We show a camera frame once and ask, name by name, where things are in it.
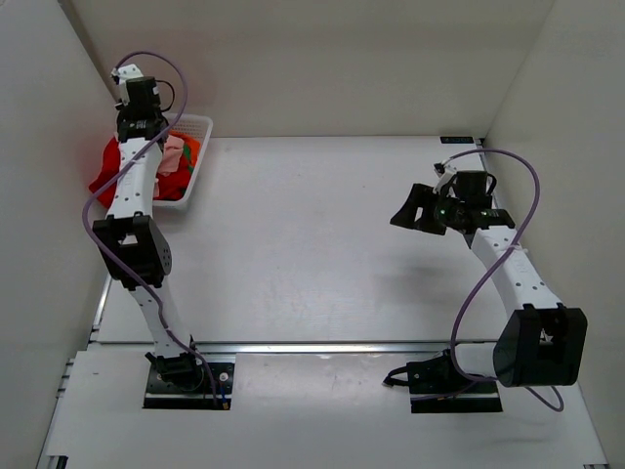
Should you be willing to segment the salmon pink polo shirt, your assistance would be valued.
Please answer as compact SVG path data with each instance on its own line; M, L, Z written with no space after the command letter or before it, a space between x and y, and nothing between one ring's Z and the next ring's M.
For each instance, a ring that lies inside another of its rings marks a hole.
M183 160L185 141L179 135L170 135L163 148L153 190L157 200L178 200L188 184Z

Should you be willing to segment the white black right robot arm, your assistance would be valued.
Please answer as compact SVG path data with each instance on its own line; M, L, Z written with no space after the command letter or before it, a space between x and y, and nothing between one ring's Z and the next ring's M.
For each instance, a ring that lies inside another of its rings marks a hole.
M519 245L520 228L493 204L496 178L486 171L446 171L436 186L412 186L392 217L394 226L432 235L463 236L492 283L507 323L490 345L450 339L450 359L437 368L438 382L460 391L472 379L505 387L570 386L577 381L588 322L552 292Z

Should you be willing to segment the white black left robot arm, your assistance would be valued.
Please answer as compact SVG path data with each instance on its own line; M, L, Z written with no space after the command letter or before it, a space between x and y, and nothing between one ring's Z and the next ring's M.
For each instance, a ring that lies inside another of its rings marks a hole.
M207 361L183 327L167 276L173 267L170 246L152 217L153 189L169 132L155 78L116 79L119 170L104 218L91 225L91 237L111 277L129 292L151 333L147 354L161 379L184 393L217 390Z

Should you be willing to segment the dark label on table edge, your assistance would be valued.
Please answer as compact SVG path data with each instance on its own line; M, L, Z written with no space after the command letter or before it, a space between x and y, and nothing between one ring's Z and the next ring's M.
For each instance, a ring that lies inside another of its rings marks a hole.
M473 145L475 143L472 137L441 136L439 139L443 145Z

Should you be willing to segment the white plastic laundry basket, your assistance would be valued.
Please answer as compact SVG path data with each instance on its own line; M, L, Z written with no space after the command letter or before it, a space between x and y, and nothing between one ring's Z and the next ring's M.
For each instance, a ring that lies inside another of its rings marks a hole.
M174 154L181 153L174 150L175 139L184 143L182 153L178 157L178 168L175 172L164 173L159 169L154 192L154 206L171 209L186 209L193 187L199 176L199 170L208 148L208 142L213 129L213 122L209 117L183 114L178 123L170 131L165 151L165 167L172 168ZM120 167L120 151L116 136L111 138L104 147L102 167L99 175L89 185L91 192L96 192ZM108 208L112 203L115 186L107 189L99 201Z

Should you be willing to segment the red t shirt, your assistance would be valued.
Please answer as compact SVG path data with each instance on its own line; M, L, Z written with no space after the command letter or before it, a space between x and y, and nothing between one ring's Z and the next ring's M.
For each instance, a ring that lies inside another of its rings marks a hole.
M98 177L89 185L90 192L96 192L106 182L108 182L114 175L116 175L119 171L119 166L120 166L120 151L118 149L118 143L115 138L111 138L104 148L103 164L102 164L101 172L98 175ZM193 171L189 172L185 170L185 172L187 176L187 186L183 191L183 196L186 194Z

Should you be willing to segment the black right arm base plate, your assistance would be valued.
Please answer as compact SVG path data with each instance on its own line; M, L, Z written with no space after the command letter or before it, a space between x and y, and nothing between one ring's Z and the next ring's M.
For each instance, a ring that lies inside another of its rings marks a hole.
M448 356L407 362L391 370L383 384L405 387L413 414L498 413L503 411L497 385L463 377Z

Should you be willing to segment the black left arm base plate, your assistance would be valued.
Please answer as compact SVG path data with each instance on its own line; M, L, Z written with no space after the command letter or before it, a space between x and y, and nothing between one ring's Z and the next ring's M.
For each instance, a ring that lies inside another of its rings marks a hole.
M230 410L234 362L209 362L207 373L194 356L163 359L147 353L146 358L150 368L143 408Z

